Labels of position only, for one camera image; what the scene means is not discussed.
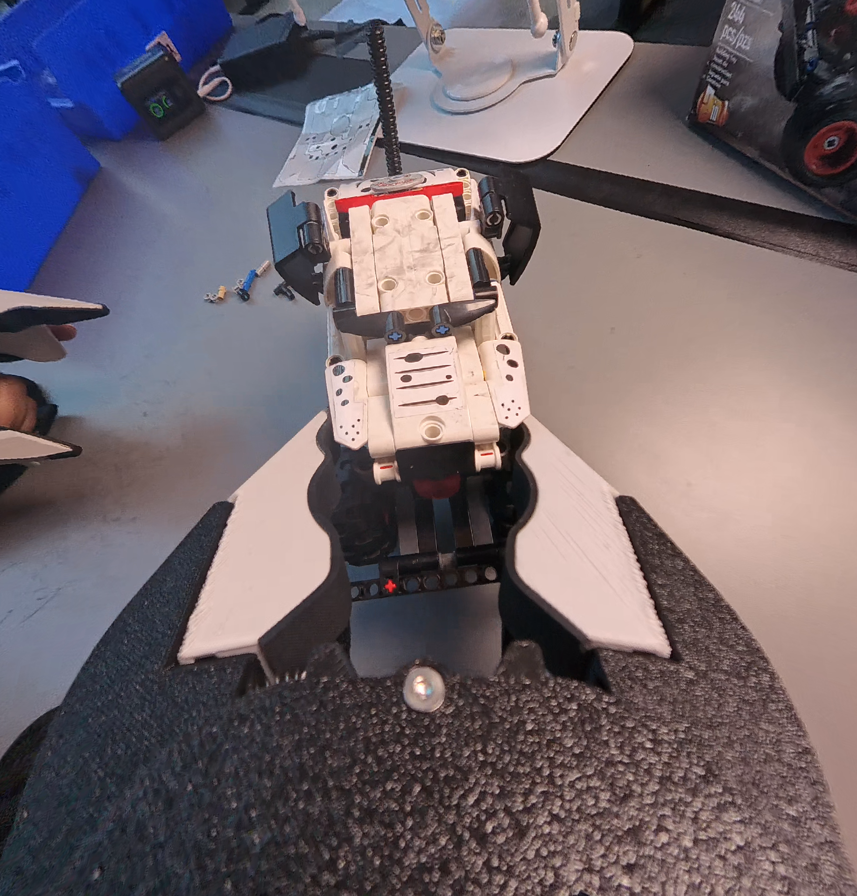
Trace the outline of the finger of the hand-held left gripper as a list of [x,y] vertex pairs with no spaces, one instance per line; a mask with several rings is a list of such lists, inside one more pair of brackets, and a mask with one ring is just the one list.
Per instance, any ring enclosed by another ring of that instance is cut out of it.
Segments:
[[69,442],[0,427],[0,465],[32,464],[77,457],[81,453],[79,446]]
[[52,327],[108,314],[99,304],[0,289],[0,363],[59,361],[65,350]]

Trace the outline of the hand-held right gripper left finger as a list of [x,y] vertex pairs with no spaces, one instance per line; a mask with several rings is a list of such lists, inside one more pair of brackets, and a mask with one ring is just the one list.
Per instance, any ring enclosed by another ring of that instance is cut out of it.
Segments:
[[265,670],[302,670],[348,628],[351,586],[332,526],[336,448],[320,411],[233,496],[180,664],[255,654]]

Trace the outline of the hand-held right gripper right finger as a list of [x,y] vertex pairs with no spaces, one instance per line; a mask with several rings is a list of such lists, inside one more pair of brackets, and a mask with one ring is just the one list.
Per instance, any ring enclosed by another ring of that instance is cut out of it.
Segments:
[[609,484],[534,417],[513,452],[516,522],[506,539],[499,610],[546,662],[582,649],[671,655]]

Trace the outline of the white lego truck model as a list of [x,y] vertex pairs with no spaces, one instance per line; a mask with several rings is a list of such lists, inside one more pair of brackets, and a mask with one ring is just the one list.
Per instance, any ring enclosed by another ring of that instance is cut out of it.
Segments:
[[495,581],[530,413],[506,308],[541,231],[519,174],[466,168],[290,191],[267,209],[274,267],[327,308],[325,384],[354,599]]

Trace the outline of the white printed sticker sheet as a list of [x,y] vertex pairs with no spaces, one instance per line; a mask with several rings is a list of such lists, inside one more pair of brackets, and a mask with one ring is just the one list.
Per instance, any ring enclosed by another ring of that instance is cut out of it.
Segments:
[[360,180],[378,127],[377,94],[372,84],[312,101],[306,108],[300,138],[274,188]]

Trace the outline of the lego set box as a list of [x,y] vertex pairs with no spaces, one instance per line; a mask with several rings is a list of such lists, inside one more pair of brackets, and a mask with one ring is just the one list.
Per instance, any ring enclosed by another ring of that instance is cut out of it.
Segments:
[[688,124],[857,220],[857,1],[726,2]]

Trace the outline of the person's left hand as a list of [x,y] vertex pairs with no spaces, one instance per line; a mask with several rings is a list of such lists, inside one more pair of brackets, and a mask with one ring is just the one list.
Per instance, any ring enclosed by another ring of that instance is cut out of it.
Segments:
[[0,373],[0,427],[32,433],[49,398],[31,380]]

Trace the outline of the small black device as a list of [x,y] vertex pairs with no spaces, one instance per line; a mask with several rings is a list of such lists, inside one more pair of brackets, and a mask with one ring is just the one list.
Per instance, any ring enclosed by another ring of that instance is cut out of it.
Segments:
[[174,55],[155,44],[114,74],[121,94],[158,140],[167,140],[205,111]]

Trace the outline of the white plastic stand base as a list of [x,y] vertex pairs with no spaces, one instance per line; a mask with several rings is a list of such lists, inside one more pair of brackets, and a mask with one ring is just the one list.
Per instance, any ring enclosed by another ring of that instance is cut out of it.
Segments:
[[443,29],[426,1],[407,7],[423,39],[393,73],[400,142],[514,164],[546,157],[630,57],[621,31],[585,30],[580,4],[538,1],[531,29]]

